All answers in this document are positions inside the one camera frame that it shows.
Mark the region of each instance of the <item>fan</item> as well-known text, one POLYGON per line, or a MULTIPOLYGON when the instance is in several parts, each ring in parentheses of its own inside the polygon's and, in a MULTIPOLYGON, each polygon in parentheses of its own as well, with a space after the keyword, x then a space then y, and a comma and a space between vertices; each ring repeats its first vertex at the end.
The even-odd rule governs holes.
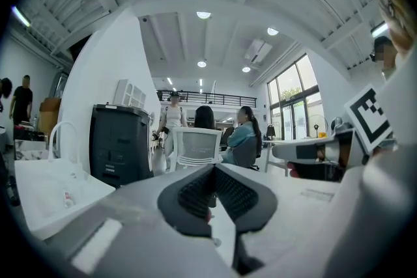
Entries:
POLYGON ((308 118, 308 124, 311 128, 313 125, 313 129, 315 130, 315 137, 319 137, 319 132, 327 132, 328 123, 327 120, 322 115, 312 115, 308 118))

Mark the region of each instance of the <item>ceiling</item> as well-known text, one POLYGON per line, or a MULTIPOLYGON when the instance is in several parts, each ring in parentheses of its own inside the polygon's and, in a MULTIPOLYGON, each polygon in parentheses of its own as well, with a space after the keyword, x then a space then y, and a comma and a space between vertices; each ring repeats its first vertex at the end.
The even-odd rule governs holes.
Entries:
POLYGON ((131 7, 141 24, 152 76, 187 79, 184 90, 200 77, 259 83, 301 47, 349 77, 348 69, 371 53, 370 30, 382 21, 377 0, 22 0, 18 7, 32 25, 26 33, 49 57, 67 60, 70 46, 131 7), (197 10, 212 17, 199 19, 197 10), (268 27, 280 33, 269 36, 268 27), (273 48, 244 74, 244 56, 256 38, 273 48), (197 67, 202 59, 207 60, 204 69, 197 67))

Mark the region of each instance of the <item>balcony railing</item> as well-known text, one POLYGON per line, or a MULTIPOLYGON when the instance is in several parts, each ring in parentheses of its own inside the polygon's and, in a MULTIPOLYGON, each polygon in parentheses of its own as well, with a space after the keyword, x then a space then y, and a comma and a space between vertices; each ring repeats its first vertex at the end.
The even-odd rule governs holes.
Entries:
MULTIPOLYGON (((172 90, 158 90, 159 101, 170 101, 170 94, 172 90)), ((180 101, 193 102, 198 104, 221 104, 234 105, 242 107, 244 105, 256 108, 256 98, 247 96, 212 94, 212 93, 198 93, 198 92, 178 92, 180 94, 180 101)))

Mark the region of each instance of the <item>white desk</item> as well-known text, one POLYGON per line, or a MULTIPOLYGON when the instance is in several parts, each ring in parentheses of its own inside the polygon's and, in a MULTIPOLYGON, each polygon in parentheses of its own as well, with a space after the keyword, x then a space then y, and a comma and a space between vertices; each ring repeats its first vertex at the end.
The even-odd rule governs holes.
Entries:
POLYGON ((282 144, 283 141, 282 140, 264 140, 262 142, 263 143, 266 143, 268 145, 267 146, 268 152, 266 153, 265 172, 266 173, 268 172, 268 165, 273 165, 275 167, 284 169, 284 171, 285 171, 285 177, 288 177, 288 167, 287 167, 287 162, 288 161, 285 161, 284 160, 284 164, 280 164, 280 163, 277 163, 275 161, 270 161, 269 160, 269 156, 270 156, 270 153, 271 153, 272 144, 279 145, 279 144, 282 144))
POLYGON ((268 164, 269 165, 273 165, 276 166, 278 168, 282 168, 285 170, 285 176, 288 176, 288 167, 287 167, 287 160, 284 160, 284 164, 281 163, 277 163, 275 161, 270 161, 269 160, 269 156, 270 156, 270 152, 271 152, 271 148, 272 148, 272 144, 275 145, 284 145, 284 144, 288 144, 289 142, 291 143, 297 143, 297 142, 301 142, 301 141, 308 141, 311 140, 310 138, 305 138, 305 139, 294 139, 294 140, 263 140, 263 143, 268 144, 268 152, 266 153, 266 163, 265 163, 265 172, 268 172, 268 164))

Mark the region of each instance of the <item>window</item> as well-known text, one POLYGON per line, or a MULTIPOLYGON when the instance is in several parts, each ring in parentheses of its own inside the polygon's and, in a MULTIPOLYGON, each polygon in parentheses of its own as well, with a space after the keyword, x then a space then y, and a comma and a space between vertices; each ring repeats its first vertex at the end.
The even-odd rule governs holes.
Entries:
POLYGON ((327 131, 320 93, 316 93, 307 97, 307 114, 310 137, 317 138, 319 132, 327 131))
POLYGON ((281 139, 281 109, 275 108, 272 110, 272 125, 275 129, 275 136, 272 140, 281 139))
POLYGON ((268 90, 269 90, 269 100, 271 105, 272 104, 276 104, 280 101, 280 98, 278 96, 278 88, 276 86, 276 80, 272 80, 269 84, 268 84, 268 90))
POLYGON ((281 92, 280 101, 286 100, 302 91, 300 78, 298 77, 295 65, 292 65, 292 67, 278 77, 278 86, 281 92))
POLYGON ((316 138, 326 132, 319 86, 307 55, 272 80, 268 91, 275 139, 316 138))
POLYGON ((311 66, 310 60, 307 55, 302 57, 297 62, 297 67, 298 71, 300 72, 304 89, 309 89, 312 88, 312 86, 316 86, 317 80, 315 79, 313 67, 311 66))

